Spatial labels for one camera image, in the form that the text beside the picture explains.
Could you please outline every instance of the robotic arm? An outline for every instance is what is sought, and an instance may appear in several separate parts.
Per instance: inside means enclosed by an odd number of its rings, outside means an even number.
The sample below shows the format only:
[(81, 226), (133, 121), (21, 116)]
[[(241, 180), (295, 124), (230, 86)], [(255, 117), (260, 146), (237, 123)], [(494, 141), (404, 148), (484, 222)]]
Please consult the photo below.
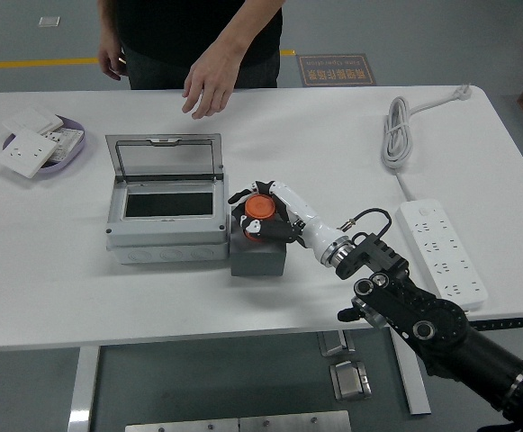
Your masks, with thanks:
[[(283, 220), (249, 218), (243, 205), (253, 194), (271, 196)], [(313, 249), (321, 264), (335, 267), (343, 280), (367, 266), (374, 273), (355, 283), (352, 307), (342, 310), (338, 319), (364, 318), (376, 327), (390, 325), (421, 358), (429, 375), (464, 383), (514, 422), (511, 429), (503, 430), (523, 431), (523, 360), (473, 329), (455, 303), (439, 299), (412, 282), (407, 260), (381, 240), (391, 226), (386, 211), (363, 211), (341, 228), (332, 229), (299, 195), (279, 182), (255, 182), (250, 189), (233, 195), (230, 203), (239, 203), (233, 216), (250, 235), (297, 240)], [(378, 234), (360, 232), (352, 239), (345, 235), (369, 212), (381, 212), (389, 222)]]

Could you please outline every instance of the white table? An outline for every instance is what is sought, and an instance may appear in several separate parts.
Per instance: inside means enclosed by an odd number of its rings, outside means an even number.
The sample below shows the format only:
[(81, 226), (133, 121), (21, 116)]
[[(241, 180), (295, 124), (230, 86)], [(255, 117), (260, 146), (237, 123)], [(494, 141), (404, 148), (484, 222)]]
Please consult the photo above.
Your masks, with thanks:
[[(0, 166), (0, 349), (368, 327), (337, 322), (356, 276), (340, 281), (298, 245), (282, 277), (232, 277), (227, 262), (119, 265), (105, 250), (114, 172), (104, 135), (219, 132), (231, 193), (280, 180), (339, 226), (369, 207), (394, 214), (404, 201), (380, 160), (391, 100), (414, 106), (453, 90), (251, 90), (202, 121), (181, 113), (175, 91), (0, 94), (0, 149), (1, 121), (29, 103), (80, 122), (87, 139), (56, 174), (27, 179)], [(523, 317), (523, 158), (486, 95), (474, 88), (468, 101), (414, 116), (411, 129), (403, 178), (418, 199), (443, 203), (489, 290), (470, 319)], [(358, 230), (383, 224), (369, 216)], [(396, 224), (383, 239), (410, 259)], [(417, 269), (411, 263), (423, 286)]]

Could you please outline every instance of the table leg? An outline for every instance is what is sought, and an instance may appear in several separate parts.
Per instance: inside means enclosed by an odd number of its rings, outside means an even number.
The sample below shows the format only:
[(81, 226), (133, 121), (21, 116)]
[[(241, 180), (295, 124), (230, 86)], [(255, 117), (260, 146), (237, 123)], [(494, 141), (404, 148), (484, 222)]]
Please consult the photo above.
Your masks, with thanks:
[(431, 414), (417, 355), (393, 329), (391, 329), (391, 337), (411, 415)]
[(95, 381), (99, 362), (99, 346), (82, 346), (79, 349), (75, 387), (71, 401), (68, 432), (89, 432), (91, 409), (95, 396)]

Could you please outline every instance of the black pants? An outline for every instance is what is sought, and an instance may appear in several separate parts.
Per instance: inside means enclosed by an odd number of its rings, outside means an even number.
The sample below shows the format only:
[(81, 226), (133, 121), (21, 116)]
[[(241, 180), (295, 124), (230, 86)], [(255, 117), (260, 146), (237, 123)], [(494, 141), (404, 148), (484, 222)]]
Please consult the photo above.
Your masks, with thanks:
[[(182, 89), (188, 67), (168, 65), (123, 47), (131, 90)], [(266, 61), (239, 70), (235, 88), (277, 88), (280, 58), (276, 51)]]

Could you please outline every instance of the electrical distribution box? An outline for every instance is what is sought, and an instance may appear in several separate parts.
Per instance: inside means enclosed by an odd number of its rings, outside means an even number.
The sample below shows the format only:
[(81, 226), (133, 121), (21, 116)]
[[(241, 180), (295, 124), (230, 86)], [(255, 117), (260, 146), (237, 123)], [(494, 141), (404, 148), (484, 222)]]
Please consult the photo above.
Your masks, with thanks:
[(225, 259), (221, 135), (107, 135), (115, 183), (107, 250), (122, 264)]

